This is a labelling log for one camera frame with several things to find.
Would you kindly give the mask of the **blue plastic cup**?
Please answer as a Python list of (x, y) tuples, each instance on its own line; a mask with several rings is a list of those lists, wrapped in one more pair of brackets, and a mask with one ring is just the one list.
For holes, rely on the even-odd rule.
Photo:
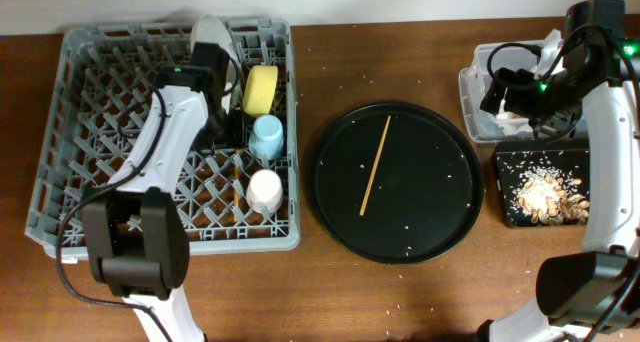
[(251, 130), (249, 150), (256, 158), (265, 157), (274, 160), (281, 156), (284, 149), (284, 128), (274, 115), (258, 117)]

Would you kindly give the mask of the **yellow bowl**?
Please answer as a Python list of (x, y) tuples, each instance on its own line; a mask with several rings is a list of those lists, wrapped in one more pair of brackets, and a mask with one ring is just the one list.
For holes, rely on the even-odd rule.
[(246, 81), (243, 111), (259, 117), (269, 114), (276, 93), (278, 68), (273, 65), (256, 65), (249, 71)]

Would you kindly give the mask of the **pink plastic cup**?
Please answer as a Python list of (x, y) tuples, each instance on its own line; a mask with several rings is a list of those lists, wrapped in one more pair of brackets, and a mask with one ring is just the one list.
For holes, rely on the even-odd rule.
[(283, 198), (282, 181), (276, 172), (261, 169), (251, 176), (246, 191), (246, 200), (253, 211), (262, 213), (266, 209), (269, 214), (273, 214), (282, 205)]

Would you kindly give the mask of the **grey round plate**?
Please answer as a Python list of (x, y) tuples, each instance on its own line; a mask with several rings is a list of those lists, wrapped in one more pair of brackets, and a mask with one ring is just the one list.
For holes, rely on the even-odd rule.
[(229, 67), (226, 75), (225, 87), (230, 92), (222, 98), (221, 106), (229, 113), (235, 106), (233, 93), (241, 83), (241, 67), (238, 55), (234, 49), (231, 35), (226, 25), (213, 15), (201, 16), (191, 29), (190, 47), (192, 52), (191, 63), (197, 64), (195, 46), (200, 43), (217, 44), (229, 55)]

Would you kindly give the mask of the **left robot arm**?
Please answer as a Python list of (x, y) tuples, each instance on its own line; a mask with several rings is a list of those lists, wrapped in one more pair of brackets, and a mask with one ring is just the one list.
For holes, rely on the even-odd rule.
[(240, 82), (234, 54), (196, 42), (186, 65), (163, 67), (134, 147), (106, 186), (80, 202), (90, 271), (135, 311), (152, 341), (203, 341), (184, 291), (189, 241), (174, 196), (192, 146), (200, 140), (242, 144), (224, 107)]

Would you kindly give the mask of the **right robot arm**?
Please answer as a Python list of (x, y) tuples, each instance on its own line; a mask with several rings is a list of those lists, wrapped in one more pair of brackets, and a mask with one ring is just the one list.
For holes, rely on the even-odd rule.
[(561, 44), (526, 45), (535, 71), (489, 68), (480, 107), (528, 119), (554, 142), (587, 124), (590, 215), (582, 250), (546, 260), (536, 296), (485, 321), (478, 341), (592, 341), (639, 326), (639, 41), (623, 0), (585, 0), (565, 17)]

